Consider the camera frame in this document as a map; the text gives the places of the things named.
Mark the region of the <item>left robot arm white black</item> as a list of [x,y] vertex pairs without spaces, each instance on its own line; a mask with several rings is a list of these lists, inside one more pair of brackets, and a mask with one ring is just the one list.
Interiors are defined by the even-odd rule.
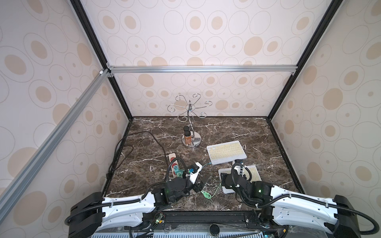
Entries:
[[64,223],[69,227],[68,237],[88,238],[96,231],[117,226],[137,227],[144,214],[161,212],[173,203],[203,190],[208,178],[197,181],[197,175],[174,178],[153,184],[145,194],[110,198],[95,192],[70,209]]

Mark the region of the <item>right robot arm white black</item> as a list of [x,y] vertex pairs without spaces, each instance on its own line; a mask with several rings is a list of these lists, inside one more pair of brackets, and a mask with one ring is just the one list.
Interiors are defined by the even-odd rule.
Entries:
[[247,206],[261,210],[263,227],[305,227],[323,231],[330,238],[359,238],[380,231],[375,219],[355,210],[341,195],[331,199],[294,193],[271,183],[249,181],[235,169],[220,173],[220,178],[222,187],[235,191]]

